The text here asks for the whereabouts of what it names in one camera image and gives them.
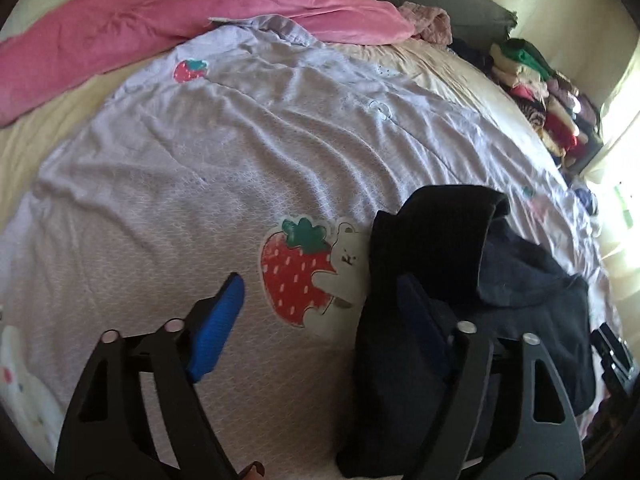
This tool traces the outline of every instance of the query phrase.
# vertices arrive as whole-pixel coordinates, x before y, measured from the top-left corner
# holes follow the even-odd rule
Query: white curtain
[[[640,42],[602,113],[605,145],[584,177],[598,199],[598,242],[624,335],[640,358]]]

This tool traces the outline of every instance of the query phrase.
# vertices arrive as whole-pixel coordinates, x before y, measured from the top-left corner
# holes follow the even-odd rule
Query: wall
[[[620,0],[494,0],[518,14],[525,38],[556,70],[602,104],[622,77],[638,29]]]

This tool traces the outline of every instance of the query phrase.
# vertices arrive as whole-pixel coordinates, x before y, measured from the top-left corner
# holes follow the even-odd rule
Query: metal screw
[[[537,335],[532,334],[531,332],[525,332],[524,334],[522,334],[522,339],[525,343],[530,345],[535,346],[540,344],[540,338]]]
[[[180,332],[184,328],[184,321],[179,317],[170,319],[164,324],[164,329],[167,332]]]
[[[478,331],[476,326],[470,321],[459,321],[458,330],[463,334],[475,334]]]
[[[119,337],[120,337],[120,334],[118,333],[117,330],[107,330],[107,332],[102,334],[102,337],[100,338],[100,340],[103,343],[108,344],[108,343],[113,343]]]

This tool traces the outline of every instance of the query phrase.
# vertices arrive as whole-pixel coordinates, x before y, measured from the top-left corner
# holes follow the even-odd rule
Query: bear ear
[[[338,236],[342,233],[354,233],[356,229],[349,224],[348,222],[342,222],[340,226],[338,226]]]

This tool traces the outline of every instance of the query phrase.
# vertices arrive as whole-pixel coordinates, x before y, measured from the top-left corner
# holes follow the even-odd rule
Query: pink crumpled cloth
[[[449,45],[453,42],[451,20],[440,7],[425,7],[405,2],[398,11],[415,27],[415,35],[428,43]]]
[[[377,0],[71,0],[0,43],[0,126],[108,72],[211,30],[210,18],[280,14],[321,41],[396,43],[414,33]]]

